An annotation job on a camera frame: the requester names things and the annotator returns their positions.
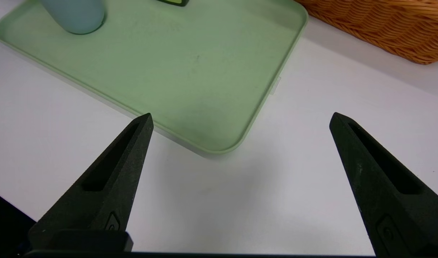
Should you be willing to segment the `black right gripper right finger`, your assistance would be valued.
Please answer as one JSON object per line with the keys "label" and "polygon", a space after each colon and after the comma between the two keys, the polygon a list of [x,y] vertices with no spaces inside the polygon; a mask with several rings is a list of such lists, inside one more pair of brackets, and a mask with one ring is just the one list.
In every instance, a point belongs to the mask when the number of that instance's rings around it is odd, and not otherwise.
{"label": "black right gripper right finger", "polygon": [[438,257],[438,194],[357,122],[329,123],[377,257]]}

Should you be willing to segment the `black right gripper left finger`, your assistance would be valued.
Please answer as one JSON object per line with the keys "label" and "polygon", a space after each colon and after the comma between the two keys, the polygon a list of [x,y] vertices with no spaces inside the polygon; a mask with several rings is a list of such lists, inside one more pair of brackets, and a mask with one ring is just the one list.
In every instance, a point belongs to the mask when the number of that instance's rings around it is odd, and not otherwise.
{"label": "black right gripper left finger", "polygon": [[129,125],[29,231],[34,251],[125,252],[126,232],[154,124]]}

